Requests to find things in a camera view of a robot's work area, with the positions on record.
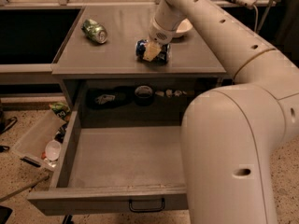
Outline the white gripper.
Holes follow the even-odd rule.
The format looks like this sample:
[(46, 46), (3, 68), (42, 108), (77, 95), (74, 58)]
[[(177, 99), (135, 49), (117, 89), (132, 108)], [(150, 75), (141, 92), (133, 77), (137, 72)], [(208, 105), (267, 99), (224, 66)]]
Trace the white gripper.
[(171, 22), (156, 21), (152, 18), (149, 24), (149, 40), (145, 45), (143, 59), (151, 62), (162, 50), (162, 45), (168, 44), (173, 38), (173, 26)]

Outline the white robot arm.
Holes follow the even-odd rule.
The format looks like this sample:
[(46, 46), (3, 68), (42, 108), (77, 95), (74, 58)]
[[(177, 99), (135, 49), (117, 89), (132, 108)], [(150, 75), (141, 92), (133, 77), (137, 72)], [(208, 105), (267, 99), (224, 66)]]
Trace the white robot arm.
[(298, 68), (210, 0), (161, 0), (145, 58), (171, 41), (183, 20), (213, 51), (233, 85), (188, 106), (181, 154), (192, 224), (278, 224), (270, 156), (298, 134)]

